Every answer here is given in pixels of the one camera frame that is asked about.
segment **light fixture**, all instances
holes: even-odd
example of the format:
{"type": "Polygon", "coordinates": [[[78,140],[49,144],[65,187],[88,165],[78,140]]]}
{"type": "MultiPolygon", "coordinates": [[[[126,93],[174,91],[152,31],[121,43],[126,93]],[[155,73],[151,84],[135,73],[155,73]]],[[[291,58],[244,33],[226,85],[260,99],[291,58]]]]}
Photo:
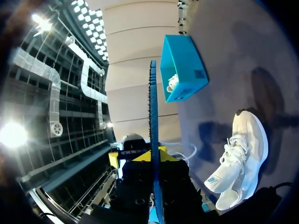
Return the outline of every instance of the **light fixture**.
{"type": "Polygon", "coordinates": [[[107,123],[107,127],[113,127],[113,124],[111,122],[107,123]]]}
{"type": "Polygon", "coordinates": [[[77,3],[78,3],[78,6],[81,6],[84,4],[84,0],[78,0],[77,3]]]}
{"type": "Polygon", "coordinates": [[[83,14],[80,14],[80,15],[78,16],[78,19],[79,19],[80,21],[82,21],[82,20],[84,19],[83,14]]]}
{"type": "Polygon", "coordinates": [[[102,26],[97,26],[95,29],[96,29],[98,32],[100,32],[100,31],[103,30],[103,27],[102,27],[102,26]]]}
{"type": "Polygon", "coordinates": [[[101,38],[102,40],[104,40],[104,39],[106,39],[106,35],[105,35],[105,34],[100,34],[100,38],[101,38]]]}
{"type": "Polygon", "coordinates": [[[92,37],[92,38],[90,38],[90,41],[91,41],[92,43],[95,43],[97,40],[96,40],[94,37],[92,37]]]}
{"type": "Polygon", "coordinates": [[[44,20],[42,17],[38,16],[37,14],[32,15],[32,20],[38,24],[36,27],[38,33],[36,33],[33,37],[38,36],[45,31],[50,31],[52,28],[52,23],[49,23],[49,20],[44,20]]]}
{"type": "Polygon", "coordinates": [[[8,148],[17,148],[26,143],[27,134],[24,126],[10,122],[0,131],[0,142],[8,148]]]}
{"type": "Polygon", "coordinates": [[[93,32],[89,29],[88,31],[86,31],[87,36],[90,36],[93,34],[93,32]]]}
{"type": "Polygon", "coordinates": [[[101,17],[103,15],[101,10],[97,11],[96,14],[97,14],[97,17],[101,17]]]}
{"type": "Polygon", "coordinates": [[[92,19],[90,18],[90,16],[87,15],[87,16],[85,17],[85,21],[86,21],[86,22],[90,22],[91,20],[92,20],[92,19]]]}
{"type": "Polygon", "coordinates": [[[80,10],[81,10],[81,9],[80,9],[79,6],[76,6],[76,7],[74,8],[74,12],[75,12],[75,13],[78,13],[80,10]]]}
{"type": "Polygon", "coordinates": [[[94,26],[93,24],[89,24],[89,28],[90,28],[91,30],[94,30],[94,29],[95,29],[95,26],[94,26]]]}
{"type": "Polygon", "coordinates": [[[83,9],[81,9],[81,13],[82,13],[82,14],[86,14],[87,12],[88,12],[88,10],[87,10],[86,7],[84,7],[83,9]]]}
{"type": "Polygon", "coordinates": [[[94,24],[97,24],[97,23],[99,23],[99,22],[100,22],[100,20],[99,20],[98,18],[96,18],[96,19],[93,20],[93,23],[94,23],[94,24]]]}
{"type": "Polygon", "coordinates": [[[82,26],[84,29],[88,28],[88,24],[87,23],[84,23],[83,26],[82,26]]]}
{"type": "Polygon", "coordinates": [[[93,10],[89,10],[88,13],[89,13],[90,15],[94,15],[94,14],[95,14],[95,11],[93,11],[93,10]]]}

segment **black plastic part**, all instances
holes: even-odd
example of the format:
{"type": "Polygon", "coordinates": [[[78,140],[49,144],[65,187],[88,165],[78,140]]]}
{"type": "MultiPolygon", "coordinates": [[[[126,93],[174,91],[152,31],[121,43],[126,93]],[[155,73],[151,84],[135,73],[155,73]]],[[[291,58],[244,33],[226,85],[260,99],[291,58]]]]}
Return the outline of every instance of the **black plastic part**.
{"type": "Polygon", "coordinates": [[[203,218],[202,196],[190,180],[186,162],[162,162],[160,166],[165,223],[192,223],[203,218]]]}

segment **blue container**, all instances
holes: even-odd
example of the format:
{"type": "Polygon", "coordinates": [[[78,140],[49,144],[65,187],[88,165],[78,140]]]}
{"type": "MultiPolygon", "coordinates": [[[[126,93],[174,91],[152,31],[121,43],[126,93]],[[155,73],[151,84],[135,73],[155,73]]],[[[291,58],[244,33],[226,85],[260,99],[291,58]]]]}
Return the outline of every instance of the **blue container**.
{"type": "Polygon", "coordinates": [[[189,36],[165,35],[160,72],[167,103],[188,99],[208,84],[203,63],[189,36]],[[175,74],[179,83],[170,93],[168,80],[175,74]]]}

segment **shoelace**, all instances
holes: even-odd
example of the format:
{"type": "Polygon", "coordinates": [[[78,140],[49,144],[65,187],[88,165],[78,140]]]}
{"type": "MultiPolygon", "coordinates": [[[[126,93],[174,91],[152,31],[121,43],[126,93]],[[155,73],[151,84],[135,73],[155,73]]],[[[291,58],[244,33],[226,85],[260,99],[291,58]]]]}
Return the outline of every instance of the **shoelace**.
{"type": "Polygon", "coordinates": [[[244,163],[246,161],[246,154],[248,152],[248,144],[245,137],[241,135],[234,135],[230,139],[227,138],[228,143],[224,145],[224,154],[220,158],[220,163],[238,162],[241,165],[241,174],[244,173],[244,163]]]}

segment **white sneaker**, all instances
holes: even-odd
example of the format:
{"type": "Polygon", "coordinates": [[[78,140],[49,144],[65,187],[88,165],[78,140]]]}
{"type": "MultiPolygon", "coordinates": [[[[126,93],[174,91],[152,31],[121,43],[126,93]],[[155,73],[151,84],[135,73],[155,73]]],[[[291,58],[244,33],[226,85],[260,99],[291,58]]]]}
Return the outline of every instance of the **white sneaker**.
{"type": "Polygon", "coordinates": [[[259,169],[268,156],[266,132],[254,114],[243,111],[239,115],[235,115],[233,137],[238,135],[246,136],[248,141],[247,159],[245,159],[240,175],[227,190],[221,193],[216,203],[218,210],[230,209],[254,194],[259,169]]]}
{"type": "Polygon", "coordinates": [[[224,148],[225,153],[220,158],[221,165],[205,181],[205,186],[214,193],[222,193],[231,189],[240,173],[246,173],[242,189],[247,190],[268,155],[267,137],[257,117],[248,111],[239,111],[234,117],[232,137],[224,148]],[[266,150],[261,156],[263,147],[266,150]]]}

